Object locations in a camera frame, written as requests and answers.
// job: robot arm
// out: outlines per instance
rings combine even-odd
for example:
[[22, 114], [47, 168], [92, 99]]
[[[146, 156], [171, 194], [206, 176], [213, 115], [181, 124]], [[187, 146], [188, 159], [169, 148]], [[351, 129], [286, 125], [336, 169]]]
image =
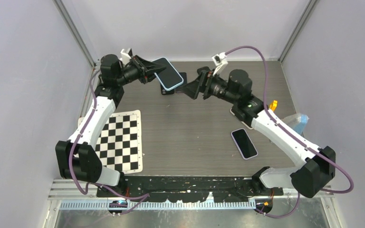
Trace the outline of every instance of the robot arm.
[[[271, 139], [293, 161], [294, 167], [284, 169], [264, 167], [254, 174], [252, 178], [258, 183], [254, 186], [256, 191], [273, 187], [295, 188], [303, 196], [312, 198], [333, 179], [335, 168], [309, 149], [319, 152], [333, 162], [335, 162], [335, 152], [328, 146], [321, 149], [304, 139], [283, 123], [273, 111], [265, 110], [263, 101], [251, 93], [252, 81], [244, 70], [231, 71], [227, 81], [221, 79], [219, 73], [227, 65], [224, 53], [215, 55], [212, 59], [216, 69], [210, 70], [208, 67], [198, 69], [199, 76], [185, 85], [183, 92], [192, 99], [203, 93], [203, 99], [213, 95], [232, 103], [233, 115], [248, 128]], [[282, 128], [295, 138], [289, 136]]]
[[72, 144], [83, 132], [73, 153], [77, 156], [72, 156], [72, 167], [76, 178], [80, 181], [110, 186], [118, 185], [121, 180], [120, 172], [102, 166], [95, 152], [97, 140], [108, 118], [121, 101], [124, 94], [123, 86], [135, 80], [143, 84], [151, 82], [155, 79], [155, 73], [160, 73], [166, 68], [139, 56], [132, 56], [130, 49], [123, 49], [121, 56], [122, 61], [116, 55], [106, 55], [101, 59], [100, 82], [95, 90], [96, 107], [92, 102], [86, 116], [90, 116], [92, 112], [94, 115], [91, 118], [85, 118], [67, 141], [59, 141], [55, 147], [60, 175], [63, 178], [72, 178], [69, 154]]

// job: white wall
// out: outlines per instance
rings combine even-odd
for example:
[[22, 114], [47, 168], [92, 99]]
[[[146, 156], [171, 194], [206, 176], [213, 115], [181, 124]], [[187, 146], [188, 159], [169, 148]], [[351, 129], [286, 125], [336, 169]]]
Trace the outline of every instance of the white wall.
[[[365, 0], [321, 0], [284, 62], [305, 136], [337, 152], [355, 190], [337, 195], [346, 227], [365, 227]], [[348, 187], [336, 172], [335, 189]]]
[[[64, 0], [97, 57], [131, 47], [140, 56], [210, 60], [240, 45], [268, 59], [283, 51], [308, 0]], [[230, 60], [256, 59], [255, 52]]]
[[54, 3], [0, 0], [0, 228], [36, 228], [89, 65]]

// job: gray wooden tabletop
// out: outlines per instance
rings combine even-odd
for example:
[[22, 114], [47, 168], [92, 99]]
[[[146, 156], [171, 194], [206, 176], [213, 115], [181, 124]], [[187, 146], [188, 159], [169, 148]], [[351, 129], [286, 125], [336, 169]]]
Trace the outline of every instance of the gray wooden tabletop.
[[[188, 82], [197, 77], [202, 66], [214, 68], [212, 62], [173, 62], [186, 72]], [[275, 113], [284, 118], [294, 114], [294, 106], [279, 62], [268, 62], [268, 104], [278, 101]], [[253, 94], [262, 99], [264, 69], [262, 62], [229, 62], [221, 74], [246, 70], [253, 81]], [[160, 84], [132, 83], [117, 112], [140, 110], [142, 115], [143, 171], [137, 175], [218, 175], [251, 176], [264, 166], [284, 168], [293, 162], [262, 134], [247, 130], [257, 148], [257, 157], [243, 160], [230, 133], [245, 128], [229, 112], [231, 104], [216, 97], [190, 99], [185, 94], [161, 95]]]

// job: purple phone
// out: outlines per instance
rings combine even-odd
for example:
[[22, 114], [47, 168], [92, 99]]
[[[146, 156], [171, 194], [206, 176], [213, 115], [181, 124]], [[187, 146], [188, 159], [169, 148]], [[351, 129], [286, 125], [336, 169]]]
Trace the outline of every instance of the purple phone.
[[231, 132], [231, 137], [244, 160], [258, 155], [257, 149], [255, 149], [254, 144], [252, 144], [250, 137], [243, 128]]

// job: checkerboard pattern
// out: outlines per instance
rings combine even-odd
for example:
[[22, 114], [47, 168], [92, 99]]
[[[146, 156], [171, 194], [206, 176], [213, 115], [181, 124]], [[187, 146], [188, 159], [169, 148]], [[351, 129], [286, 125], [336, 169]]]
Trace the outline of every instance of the checkerboard pattern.
[[141, 172], [142, 135], [139, 110], [114, 113], [97, 140], [96, 154], [103, 166], [125, 174]]

